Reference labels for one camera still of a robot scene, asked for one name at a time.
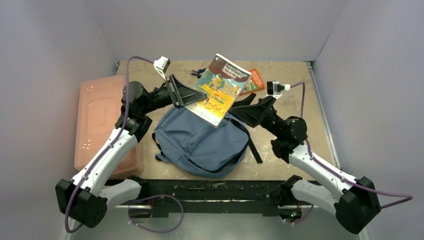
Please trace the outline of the orange green picture book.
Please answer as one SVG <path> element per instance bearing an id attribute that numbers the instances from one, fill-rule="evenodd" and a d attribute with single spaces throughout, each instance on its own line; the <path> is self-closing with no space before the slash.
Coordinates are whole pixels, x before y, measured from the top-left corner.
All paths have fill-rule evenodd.
<path id="1" fill-rule="evenodd" d="M 240 95 L 247 95 L 254 92 L 261 91 L 265 88 L 264 82 L 256 68 L 248 70 L 251 73 L 250 80 L 244 85 Z"/>

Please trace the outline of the blue student backpack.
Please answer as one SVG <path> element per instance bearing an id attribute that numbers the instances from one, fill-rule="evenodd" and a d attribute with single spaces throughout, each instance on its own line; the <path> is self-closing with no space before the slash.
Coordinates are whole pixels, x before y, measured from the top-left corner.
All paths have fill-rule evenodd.
<path id="1" fill-rule="evenodd" d="M 245 123 L 229 113 L 214 127 L 186 108 L 172 107 L 151 136 L 160 150 L 157 161 L 198 177 L 226 177 L 243 161 L 247 149 L 258 164 L 263 163 Z"/>

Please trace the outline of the blue paperback book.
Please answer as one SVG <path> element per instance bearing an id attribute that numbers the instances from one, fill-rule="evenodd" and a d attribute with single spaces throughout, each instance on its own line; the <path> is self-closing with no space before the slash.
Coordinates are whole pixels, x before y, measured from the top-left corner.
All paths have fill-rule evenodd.
<path id="1" fill-rule="evenodd" d="M 185 108 L 215 128 L 241 94 L 251 73 L 217 53 L 194 89 L 206 94 L 206 99 L 196 101 Z"/>

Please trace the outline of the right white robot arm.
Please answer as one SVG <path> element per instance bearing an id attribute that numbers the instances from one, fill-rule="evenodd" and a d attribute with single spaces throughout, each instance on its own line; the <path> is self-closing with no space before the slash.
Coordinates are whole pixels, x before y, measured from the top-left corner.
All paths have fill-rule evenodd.
<path id="1" fill-rule="evenodd" d="M 281 118 L 275 102 L 275 97 L 266 96 L 256 104 L 233 106 L 229 112 L 246 125 L 261 126 L 274 135 L 270 141 L 274 155 L 317 181 L 313 184 L 300 176 L 290 177 L 281 186 L 284 202 L 297 200 L 317 206 L 335 216 L 345 230 L 359 234 L 382 210 L 374 183 L 322 160 L 308 145 L 306 121 L 299 116 Z"/>

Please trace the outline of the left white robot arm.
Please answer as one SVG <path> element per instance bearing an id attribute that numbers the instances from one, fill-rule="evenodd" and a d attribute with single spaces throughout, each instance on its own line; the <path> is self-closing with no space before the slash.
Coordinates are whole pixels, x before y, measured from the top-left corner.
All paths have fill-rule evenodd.
<path id="1" fill-rule="evenodd" d="M 119 163 L 146 135 L 152 124 L 148 113 L 168 105 L 185 107 L 207 98 L 205 93 L 180 82 L 174 74 L 166 76 L 163 84 L 151 92 L 140 82 L 129 81 L 126 77 L 122 93 L 121 115 L 106 142 L 80 172 L 70 180 L 61 179 L 55 186 L 68 233 L 79 229 L 79 226 L 71 229 L 70 220 L 94 228 L 110 208 L 128 201 L 138 205 L 146 203 L 148 183 L 139 177 L 131 176 L 110 187 L 105 184 Z"/>

